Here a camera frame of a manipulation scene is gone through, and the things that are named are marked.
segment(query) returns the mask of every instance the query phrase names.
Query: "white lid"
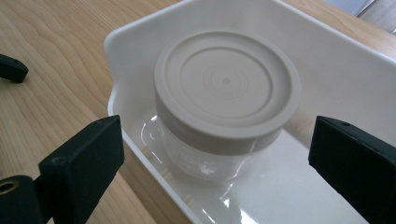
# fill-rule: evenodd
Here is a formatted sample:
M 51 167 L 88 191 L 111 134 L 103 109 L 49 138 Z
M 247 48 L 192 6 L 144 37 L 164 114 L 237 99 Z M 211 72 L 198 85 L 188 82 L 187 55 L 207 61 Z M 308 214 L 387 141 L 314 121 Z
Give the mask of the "white lid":
M 235 30 L 205 31 L 169 45 L 156 63 L 155 88 L 183 125 L 228 139 L 279 129 L 300 98 L 288 57 L 269 41 Z

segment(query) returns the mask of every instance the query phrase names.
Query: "white plastic tray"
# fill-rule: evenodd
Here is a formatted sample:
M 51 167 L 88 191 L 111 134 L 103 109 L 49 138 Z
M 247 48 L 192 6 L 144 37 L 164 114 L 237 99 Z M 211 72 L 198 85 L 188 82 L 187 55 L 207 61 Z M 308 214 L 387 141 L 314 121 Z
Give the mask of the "white plastic tray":
M 213 183 L 184 175 L 163 153 L 154 64 L 174 38 L 232 27 L 262 35 L 291 58 L 302 81 L 298 111 L 245 175 Z M 105 53 L 134 154 L 195 223 L 366 223 L 308 165 L 316 115 L 348 121 L 396 145 L 396 63 L 280 1 L 187 0 L 112 32 Z

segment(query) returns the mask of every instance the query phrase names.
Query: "wooden table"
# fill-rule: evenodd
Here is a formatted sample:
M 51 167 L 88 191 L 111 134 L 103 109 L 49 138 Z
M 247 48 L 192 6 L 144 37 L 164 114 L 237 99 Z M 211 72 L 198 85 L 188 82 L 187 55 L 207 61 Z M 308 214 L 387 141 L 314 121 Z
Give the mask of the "wooden table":
M 22 84 L 0 80 L 0 179 L 38 177 L 38 163 L 52 150 L 107 115 L 112 82 L 105 37 L 176 1 L 0 1 L 0 53 L 30 69 Z M 320 0 L 286 2 L 396 60 L 396 36 Z M 126 154 L 89 222 L 184 222 L 132 152 Z

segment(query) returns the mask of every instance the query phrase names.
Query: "plastic container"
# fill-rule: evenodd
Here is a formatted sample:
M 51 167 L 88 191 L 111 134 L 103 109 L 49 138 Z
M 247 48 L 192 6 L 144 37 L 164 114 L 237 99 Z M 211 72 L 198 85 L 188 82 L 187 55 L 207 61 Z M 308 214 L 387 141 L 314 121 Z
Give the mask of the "plastic container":
M 236 29 L 168 45 L 155 66 L 156 109 L 171 160 L 201 178 L 229 179 L 279 135 L 296 110 L 300 79 L 274 44 Z
M 172 41 L 227 27 L 263 36 L 295 65 L 300 105 L 251 169 L 229 181 L 186 175 L 165 154 L 154 68 Z M 113 31 L 105 42 L 113 79 L 108 114 L 125 143 L 192 223 L 367 223 L 308 164 L 317 115 L 341 119 L 396 145 L 396 62 L 278 0 L 185 0 Z M 158 186 L 141 185 L 157 189 Z

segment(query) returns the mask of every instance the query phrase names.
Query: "clear plastic jar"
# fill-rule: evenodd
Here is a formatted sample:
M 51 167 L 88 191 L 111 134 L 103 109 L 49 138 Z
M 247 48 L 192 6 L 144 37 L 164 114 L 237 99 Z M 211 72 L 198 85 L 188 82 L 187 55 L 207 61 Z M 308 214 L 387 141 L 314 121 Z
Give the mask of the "clear plastic jar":
M 187 173 L 229 179 L 269 146 L 298 106 L 288 57 L 253 34 L 205 31 L 176 40 L 155 67 L 163 145 Z

